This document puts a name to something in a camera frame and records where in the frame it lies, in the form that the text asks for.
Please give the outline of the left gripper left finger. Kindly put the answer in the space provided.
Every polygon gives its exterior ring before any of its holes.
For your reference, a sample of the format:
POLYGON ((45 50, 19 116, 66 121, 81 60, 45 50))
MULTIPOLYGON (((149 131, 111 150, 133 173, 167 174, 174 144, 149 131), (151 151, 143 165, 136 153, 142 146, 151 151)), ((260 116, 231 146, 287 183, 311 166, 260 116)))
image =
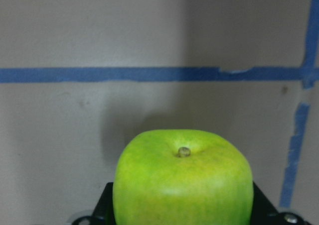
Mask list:
POLYGON ((91 215, 79 217, 74 225, 115 225, 113 182, 107 183, 91 215))

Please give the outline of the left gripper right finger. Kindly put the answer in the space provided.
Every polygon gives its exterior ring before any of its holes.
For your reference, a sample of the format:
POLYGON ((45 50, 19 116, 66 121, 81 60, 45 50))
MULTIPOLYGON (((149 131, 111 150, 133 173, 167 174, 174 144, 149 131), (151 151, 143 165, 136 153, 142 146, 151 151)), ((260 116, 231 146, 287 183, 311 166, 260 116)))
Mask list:
POLYGON ((293 212, 278 211, 261 189, 253 183, 254 200, 250 218, 251 225, 310 225, 301 216, 293 212))

